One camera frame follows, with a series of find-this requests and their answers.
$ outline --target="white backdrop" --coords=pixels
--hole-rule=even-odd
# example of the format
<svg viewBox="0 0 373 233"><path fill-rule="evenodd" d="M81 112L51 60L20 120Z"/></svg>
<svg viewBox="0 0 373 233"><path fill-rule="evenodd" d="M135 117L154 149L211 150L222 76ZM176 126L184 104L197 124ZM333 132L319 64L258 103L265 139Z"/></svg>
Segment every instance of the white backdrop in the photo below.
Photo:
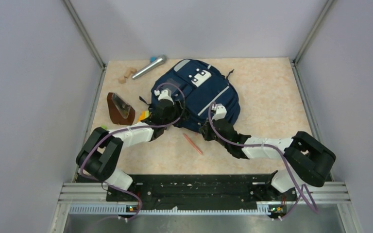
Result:
<svg viewBox="0 0 373 233"><path fill-rule="evenodd" d="M72 0L105 62L294 58L326 0Z"/></svg>
<svg viewBox="0 0 373 233"><path fill-rule="evenodd" d="M60 0L0 0L0 233L48 231L99 77Z"/></svg>
<svg viewBox="0 0 373 233"><path fill-rule="evenodd" d="M364 232L373 232L373 0L335 3L300 62L323 142Z"/></svg>

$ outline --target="backpack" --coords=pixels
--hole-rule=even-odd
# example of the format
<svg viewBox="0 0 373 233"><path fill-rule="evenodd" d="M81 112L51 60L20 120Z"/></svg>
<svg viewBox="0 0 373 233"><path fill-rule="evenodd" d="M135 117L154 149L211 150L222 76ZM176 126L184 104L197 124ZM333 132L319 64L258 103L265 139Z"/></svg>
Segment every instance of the backpack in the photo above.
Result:
<svg viewBox="0 0 373 233"><path fill-rule="evenodd" d="M161 83L172 83L179 87L185 95L185 105L189 117L177 124L178 128L186 128L194 132L205 124L208 118L208 107L212 102L223 104L227 110L225 119L234 124L241 108L238 103L238 93L229 83L228 76L223 76L215 67L198 60L184 59L178 62L168 72L162 75L153 86L150 109L154 110L158 104L158 96L154 90ZM160 88L169 89L174 101L183 103L182 95L172 85Z"/></svg>

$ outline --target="beige tabletop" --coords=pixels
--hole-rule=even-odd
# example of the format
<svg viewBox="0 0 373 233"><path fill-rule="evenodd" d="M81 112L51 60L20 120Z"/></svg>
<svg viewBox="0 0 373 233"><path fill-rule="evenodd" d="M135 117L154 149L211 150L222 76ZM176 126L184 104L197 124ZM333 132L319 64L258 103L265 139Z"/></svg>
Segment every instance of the beige tabletop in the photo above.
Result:
<svg viewBox="0 0 373 233"><path fill-rule="evenodd" d="M235 69L229 80L238 92L241 113L234 125L242 134L258 137L291 137L297 131L310 133L304 107L288 58L201 59L226 75ZM101 125L109 130L123 126L111 122L106 96L115 92L134 107L136 123L147 105L141 95L151 101L154 82L179 60L168 60L136 80L120 84L118 78L128 67L140 69L149 61L110 61L92 129ZM203 155L187 142L183 133L203 151ZM204 141L200 134L170 127L153 142L137 144L123 150L118 167L128 174L255 174L271 173L284 168L280 160L236 159L215 141Z"/></svg>

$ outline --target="gray wall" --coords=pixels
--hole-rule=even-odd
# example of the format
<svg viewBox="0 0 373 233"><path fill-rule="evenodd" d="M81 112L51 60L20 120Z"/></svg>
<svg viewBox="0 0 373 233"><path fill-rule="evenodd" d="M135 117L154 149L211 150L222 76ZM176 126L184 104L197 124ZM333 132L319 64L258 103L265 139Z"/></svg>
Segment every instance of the gray wall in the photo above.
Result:
<svg viewBox="0 0 373 233"><path fill-rule="evenodd" d="M72 0L101 57L295 57L326 0Z"/></svg>
<svg viewBox="0 0 373 233"><path fill-rule="evenodd" d="M338 1L300 64L324 143L373 232L373 0Z"/></svg>
<svg viewBox="0 0 373 233"><path fill-rule="evenodd" d="M0 1L0 233L48 231L99 75L61 1Z"/></svg>

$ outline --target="gray patch on backpack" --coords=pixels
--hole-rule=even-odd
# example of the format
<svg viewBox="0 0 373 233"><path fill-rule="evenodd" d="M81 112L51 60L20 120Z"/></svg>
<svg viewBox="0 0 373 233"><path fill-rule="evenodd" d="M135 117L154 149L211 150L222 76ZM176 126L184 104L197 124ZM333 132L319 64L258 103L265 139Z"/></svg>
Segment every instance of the gray patch on backpack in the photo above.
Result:
<svg viewBox="0 0 373 233"><path fill-rule="evenodd" d="M183 66L185 66L190 60L189 59L184 59L180 61L173 69L178 72Z"/></svg>

